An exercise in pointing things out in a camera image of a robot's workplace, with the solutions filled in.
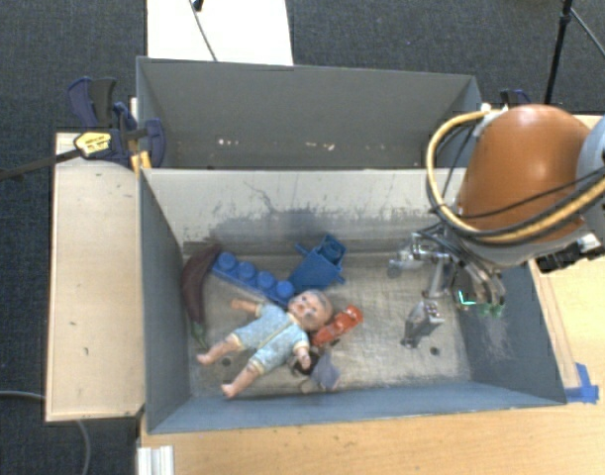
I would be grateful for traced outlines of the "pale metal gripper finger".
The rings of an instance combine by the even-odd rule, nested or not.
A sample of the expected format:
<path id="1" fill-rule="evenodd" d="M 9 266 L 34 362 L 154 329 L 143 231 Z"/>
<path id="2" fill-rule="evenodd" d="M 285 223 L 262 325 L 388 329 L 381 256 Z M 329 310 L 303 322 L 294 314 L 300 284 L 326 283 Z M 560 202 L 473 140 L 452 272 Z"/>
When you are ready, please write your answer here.
<path id="1" fill-rule="evenodd" d="M 441 324 L 443 324 L 445 322 L 445 319 L 443 318 L 442 314 L 438 310 L 438 305 L 436 303 L 427 303 L 427 304 L 428 304 L 428 312 L 430 315 L 430 327 L 428 328 L 428 330 L 426 331 L 426 334 L 424 336 L 430 335 L 437 327 L 439 327 Z"/>
<path id="2" fill-rule="evenodd" d="M 401 344 L 418 345 L 429 327 L 428 304 L 425 301 L 420 301 L 408 315 Z"/>

